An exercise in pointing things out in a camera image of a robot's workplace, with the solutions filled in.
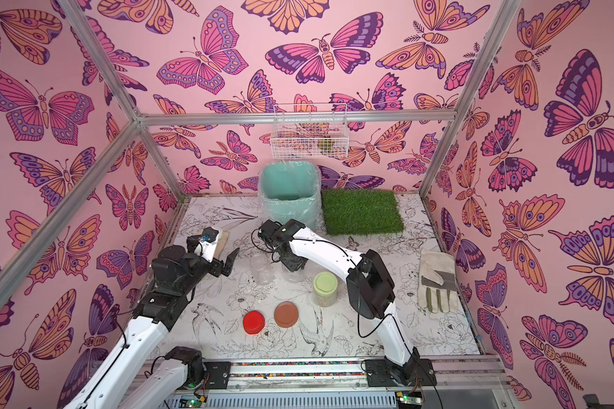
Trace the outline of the brown lid peanut jar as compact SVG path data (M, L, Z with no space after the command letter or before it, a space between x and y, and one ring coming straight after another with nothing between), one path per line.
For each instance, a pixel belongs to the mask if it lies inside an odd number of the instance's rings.
M281 266L281 275L285 281L290 283L300 283L305 279L305 271L303 269L291 271L284 264Z

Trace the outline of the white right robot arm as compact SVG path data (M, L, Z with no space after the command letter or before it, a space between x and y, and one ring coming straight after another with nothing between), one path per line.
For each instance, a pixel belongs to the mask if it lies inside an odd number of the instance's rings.
M285 224L267 220L256 235L271 252L272 261L289 271L299 271L307 262L314 262L346 284L356 318L374 325L370 332L358 336L380 339L383 365L397 384L437 385L432 363L421 357L404 334L395 303L395 283L379 253L346 249L293 219Z

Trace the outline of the brown jar lid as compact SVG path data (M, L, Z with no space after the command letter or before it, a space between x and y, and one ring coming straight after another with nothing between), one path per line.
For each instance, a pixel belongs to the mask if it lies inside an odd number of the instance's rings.
M274 311L276 325L281 328L291 328L299 318L298 307L289 301L279 303Z

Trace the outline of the red jar lid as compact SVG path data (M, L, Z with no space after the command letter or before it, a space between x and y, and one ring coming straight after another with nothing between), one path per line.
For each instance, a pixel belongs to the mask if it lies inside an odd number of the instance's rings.
M242 325L246 334L259 334L259 332L262 332L265 327L264 315L257 310L250 311L245 314L242 320Z

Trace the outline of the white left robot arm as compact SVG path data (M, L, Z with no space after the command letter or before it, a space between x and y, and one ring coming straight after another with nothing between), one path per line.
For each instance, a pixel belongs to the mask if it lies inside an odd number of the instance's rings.
M207 259L180 245L171 245L150 264L153 279L143 293L120 340L71 394L63 408L156 408L178 389L204 389L211 374L198 349L175 347L162 356L159 367L132 393L131 387L148 356L177 324L207 275L216 278L232 273L240 249L225 260Z

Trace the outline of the clear peanut jar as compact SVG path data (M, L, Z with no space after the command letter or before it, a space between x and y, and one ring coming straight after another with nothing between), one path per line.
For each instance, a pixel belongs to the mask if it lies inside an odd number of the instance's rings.
M253 280L259 286L267 286L275 279L275 271L271 264L271 259L264 252L251 255L249 259L250 272Z

